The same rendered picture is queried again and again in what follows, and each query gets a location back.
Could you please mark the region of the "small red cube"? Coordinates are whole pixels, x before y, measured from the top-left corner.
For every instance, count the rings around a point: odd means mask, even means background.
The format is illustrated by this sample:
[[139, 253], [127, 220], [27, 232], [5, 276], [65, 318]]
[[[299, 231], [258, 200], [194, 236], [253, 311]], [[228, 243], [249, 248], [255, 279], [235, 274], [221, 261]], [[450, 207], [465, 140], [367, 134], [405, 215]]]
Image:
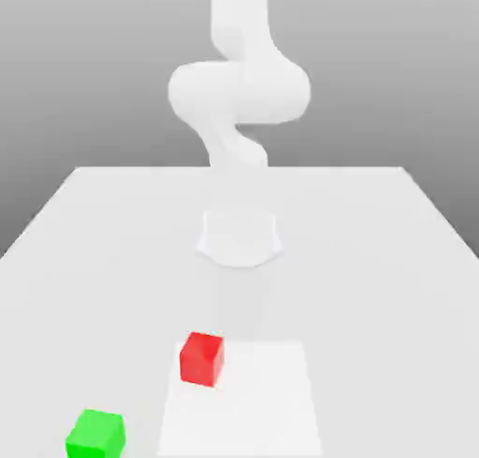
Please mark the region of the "small red cube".
[[180, 377], [182, 381], [213, 388], [225, 362], [225, 340], [192, 332], [180, 351]]

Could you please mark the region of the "small green cube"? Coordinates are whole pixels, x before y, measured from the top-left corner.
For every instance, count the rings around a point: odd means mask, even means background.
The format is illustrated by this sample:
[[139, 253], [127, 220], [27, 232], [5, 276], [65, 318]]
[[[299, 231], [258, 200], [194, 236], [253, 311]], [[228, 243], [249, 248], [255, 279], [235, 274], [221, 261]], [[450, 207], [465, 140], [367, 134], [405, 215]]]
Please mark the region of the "small green cube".
[[121, 458], [126, 434], [123, 416], [86, 408], [65, 439], [67, 458]]

